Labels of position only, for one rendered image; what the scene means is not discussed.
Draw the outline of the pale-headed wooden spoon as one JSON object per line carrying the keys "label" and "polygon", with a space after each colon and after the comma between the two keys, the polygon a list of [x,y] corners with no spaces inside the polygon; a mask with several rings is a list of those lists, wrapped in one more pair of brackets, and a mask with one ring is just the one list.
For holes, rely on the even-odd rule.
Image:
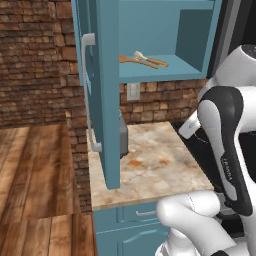
{"label": "pale-headed wooden spoon", "polygon": [[147,62],[156,64],[156,65],[160,65],[160,66],[164,66],[164,67],[168,67],[168,65],[169,65],[167,62],[164,62],[164,61],[149,58],[149,57],[145,57],[140,51],[135,51],[134,52],[134,58],[139,59],[139,60],[145,60]]}

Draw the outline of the blue drawer front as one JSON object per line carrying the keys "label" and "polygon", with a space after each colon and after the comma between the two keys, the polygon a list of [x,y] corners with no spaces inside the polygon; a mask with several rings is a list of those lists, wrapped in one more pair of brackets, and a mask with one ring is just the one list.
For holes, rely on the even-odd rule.
{"label": "blue drawer front", "polygon": [[144,222],[156,219],[156,214],[152,216],[136,216],[135,211],[139,212],[149,212],[155,211],[156,203],[148,202],[142,204],[134,204],[129,206],[122,206],[117,210],[117,220],[119,223],[128,223],[128,222]]}

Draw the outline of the brown wooden spoon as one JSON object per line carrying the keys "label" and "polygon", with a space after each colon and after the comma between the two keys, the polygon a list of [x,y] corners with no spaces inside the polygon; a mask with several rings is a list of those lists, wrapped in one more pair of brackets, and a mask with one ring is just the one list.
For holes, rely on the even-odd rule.
{"label": "brown wooden spoon", "polygon": [[129,58],[129,57],[126,57],[124,55],[119,55],[119,63],[137,63],[137,64],[141,64],[141,65],[144,65],[144,66],[148,66],[148,67],[151,67],[153,69],[158,69],[158,66],[157,65],[154,65],[154,64],[151,64],[151,63],[148,63],[148,62],[145,62],[145,61],[140,61],[140,60],[137,60],[137,59],[134,59],[134,58]]}

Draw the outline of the grey toaster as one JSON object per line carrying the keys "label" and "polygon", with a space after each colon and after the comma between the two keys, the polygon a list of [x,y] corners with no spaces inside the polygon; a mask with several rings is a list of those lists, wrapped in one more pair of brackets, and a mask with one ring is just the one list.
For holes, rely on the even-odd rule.
{"label": "grey toaster", "polygon": [[128,154],[128,128],[122,114],[119,115],[120,119],[120,157]]}

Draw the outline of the blue open wall cabinet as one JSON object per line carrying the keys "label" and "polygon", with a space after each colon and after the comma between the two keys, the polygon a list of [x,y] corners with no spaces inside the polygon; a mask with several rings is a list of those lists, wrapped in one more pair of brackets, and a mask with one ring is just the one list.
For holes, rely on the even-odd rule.
{"label": "blue open wall cabinet", "polygon": [[151,82],[204,78],[222,0],[120,0],[119,53],[140,51],[166,62],[157,69],[119,66],[119,81]]}

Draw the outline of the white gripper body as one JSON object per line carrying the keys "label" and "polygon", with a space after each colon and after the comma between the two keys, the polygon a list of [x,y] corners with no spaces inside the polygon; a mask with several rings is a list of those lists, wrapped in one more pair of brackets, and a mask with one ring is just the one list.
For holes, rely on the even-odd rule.
{"label": "white gripper body", "polygon": [[197,112],[194,112],[179,128],[179,134],[189,139],[201,127]]}

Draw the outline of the dark grey range hood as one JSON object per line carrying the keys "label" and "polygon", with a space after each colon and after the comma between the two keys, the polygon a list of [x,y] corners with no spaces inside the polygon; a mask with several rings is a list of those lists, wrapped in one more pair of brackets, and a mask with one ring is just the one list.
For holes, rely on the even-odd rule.
{"label": "dark grey range hood", "polygon": [[207,77],[243,44],[256,45],[256,0],[222,0]]}

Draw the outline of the white wall outlet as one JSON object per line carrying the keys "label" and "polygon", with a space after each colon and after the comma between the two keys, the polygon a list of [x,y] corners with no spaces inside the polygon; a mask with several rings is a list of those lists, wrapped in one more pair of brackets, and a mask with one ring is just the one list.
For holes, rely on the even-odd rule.
{"label": "white wall outlet", "polygon": [[140,99],[140,84],[128,83],[127,84],[127,100],[136,101]]}

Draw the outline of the black hob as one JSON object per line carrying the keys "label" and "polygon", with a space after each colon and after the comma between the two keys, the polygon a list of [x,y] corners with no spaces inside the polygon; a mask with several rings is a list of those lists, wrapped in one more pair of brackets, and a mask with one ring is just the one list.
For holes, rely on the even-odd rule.
{"label": "black hob", "polygon": [[[232,238],[242,237],[244,230],[241,218],[224,204],[225,195],[223,184],[211,145],[204,130],[199,128],[189,139],[185,139],[181,135],[179,137],[213,185],[214,191],[220,199],[221,212],[217,215],[217,219],[220,221],[221,226]],[[242,147],[247,169],[256,181],[256,131],[241,133],[239,135],[239,142]]]}

